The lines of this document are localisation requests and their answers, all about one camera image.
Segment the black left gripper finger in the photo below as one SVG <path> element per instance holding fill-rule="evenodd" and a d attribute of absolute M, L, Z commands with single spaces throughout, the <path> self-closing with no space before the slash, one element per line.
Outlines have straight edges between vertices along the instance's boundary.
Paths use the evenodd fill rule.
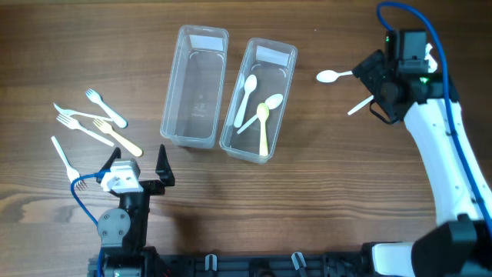
<path fill-rule="evenodd" d="M 99 173 L 96 177 L 97 183 L 101 183 L 101 181 L 104 177 L 104 172 L 107 172 L 111 168 L 111 165 L 113 164 L 113 162 L 119 158 L 121 158 L 121 149 L 119 147 L 116 147 L 114 149 L 113 153 L 111 154 L 110 158 L 108 159 L 108 161 L 99 170 Z"/>
<path fill-rule="evenodd" d="M 166 149 L 163 144 L 159 147 L 155 173 L 165 187 L 175 186 L 175 176 L 169 164 Z"/>

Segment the white plastic spoon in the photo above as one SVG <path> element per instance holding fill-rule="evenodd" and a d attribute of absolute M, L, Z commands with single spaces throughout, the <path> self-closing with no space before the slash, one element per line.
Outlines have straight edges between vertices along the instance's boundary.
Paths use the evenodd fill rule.
<path fill-rule="evenodd" d="M 357 105 L 355 105 L 347 114 L 348 115 L 353 115 L 355 112 L 357 112 L 358 110 L 360 110 L 361 108 L 363 108 L 364 106 L 366 106 L 367 104 L 369 104 L 373 99 L 374 99 L 374 96 L 372 96 L 372 95 L 369 96 L 368 98 L 366 98 L 362 102 L 360 102 Z"/>
<path fill-rule="evenodd" d="M 316 79 L 322 83 L 331 83 L 331 82 L 335 82 L 341 76 L 352 75 L 352 74 L 353 74 L 352 71 L 336 72 L 334 70 L 324 70 L 317 74 Z"/>

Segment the white spoon thin handle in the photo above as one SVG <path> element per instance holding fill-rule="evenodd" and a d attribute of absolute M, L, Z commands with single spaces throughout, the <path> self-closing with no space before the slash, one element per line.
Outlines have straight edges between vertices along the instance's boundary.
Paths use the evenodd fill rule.
<path fill-rule="evenodd" d="M 282 94 L 274 94 L 268 97 L 264 103 L 268 106 L 269 109 L 276 109 L 282 103 L 283 99 L 284 96 Z M 256 115 L 251 117 L 237 130 L 237 133 L 241 134 L 247 127 L 249 127 L 257 119 L 258 117 Z"/>

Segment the yellow plastic spoon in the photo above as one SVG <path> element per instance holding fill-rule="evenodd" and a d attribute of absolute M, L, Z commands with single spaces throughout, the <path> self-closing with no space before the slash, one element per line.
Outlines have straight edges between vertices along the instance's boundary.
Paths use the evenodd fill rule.
<path fill-rule="evenodd" d="M 260 142 L 259 142 L 259 155 L 267 156 L 268 155 L 268 139 L 267 139 L 267 131 L 266 131 L 266 121 L 269 117 L 269 111 L 267 104 L 262 102 L 257 107 L 256 116 L 260 122 Z"/>

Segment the white spoon wide handle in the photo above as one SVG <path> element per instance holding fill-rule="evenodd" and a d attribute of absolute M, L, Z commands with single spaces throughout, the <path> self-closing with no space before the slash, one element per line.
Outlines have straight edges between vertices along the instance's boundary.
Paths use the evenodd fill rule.
<path fill-rule="evenodd" d="M 244 121 L 244 114 L 248 104 L 249 96 L 256 89 L 257 83 L 258 80 L 255 75 L 249 75 L 244 83 L 244 96 L 239 106 L 237 115 L 234 119 L 235 128 L 240 128 Z"/>

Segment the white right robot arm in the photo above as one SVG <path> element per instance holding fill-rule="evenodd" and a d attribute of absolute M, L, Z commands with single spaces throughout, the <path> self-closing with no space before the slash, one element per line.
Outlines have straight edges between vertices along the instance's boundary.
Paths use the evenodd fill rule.
<path fill-rule="evenodd" d="M 370 269 L 378 275 L 489 276 L 491 235 L 480 207 L 491 210 L 491 190 L 467 140 L 456 89 L 450 89 L 450 119 L 444 77 L 429 71 L 426 46 L 423 29 L 389 31 L 385 50 L 352 70 L 383 110 L 380 120 L 403 122 L 411 133 L 436 209 L 437 227 L 417 241 L 370 244 Z"/>

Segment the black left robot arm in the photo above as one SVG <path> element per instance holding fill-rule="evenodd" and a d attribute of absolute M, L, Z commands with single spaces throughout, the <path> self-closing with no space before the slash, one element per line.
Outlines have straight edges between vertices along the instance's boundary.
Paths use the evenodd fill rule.
<path fill-rule="evenodd" d="M 119 198 L 118 207 L 104 212 L 97 224 L 101 238 L 98 256 L 88 263 L 88 276 L 170 276 L 171 268 L 154 246 L 146 245 L 150 198 L 175 185 L 165 147 L 159 147 L 155 180 L 140 181 L 134 159 L 123 159 L 115 148 L 101 167 L 96 182 Z"/>

